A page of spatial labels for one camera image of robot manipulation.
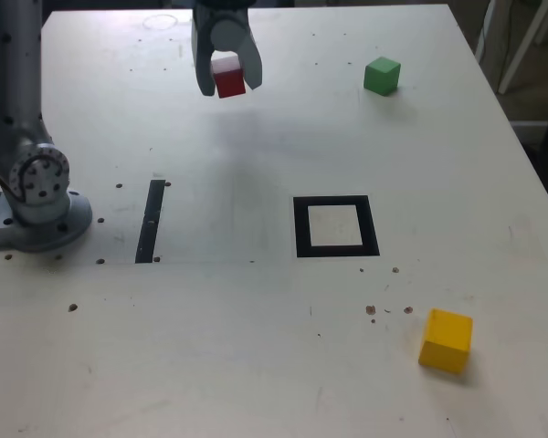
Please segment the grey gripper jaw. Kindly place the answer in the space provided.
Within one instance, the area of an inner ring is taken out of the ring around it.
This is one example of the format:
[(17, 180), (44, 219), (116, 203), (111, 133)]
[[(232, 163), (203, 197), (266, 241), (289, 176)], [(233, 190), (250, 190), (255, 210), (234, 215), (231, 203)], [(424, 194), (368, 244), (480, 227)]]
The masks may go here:
[(211, 71), (211, 57), (214, 52), (214, 45), (211, 41), (212, 15), (213, 10), (207, 6), (193, 8), (191, 43), (196, 80), (204, 96), (213, 96), (216, 89)]
[(235, 55), (211, 61), (214, 78), (237, 70), (251, 89), (262, 85), (262, 61), (249, 22), (242, 16), (223, 16), (211, 30), (211, 42), (217, 52)]

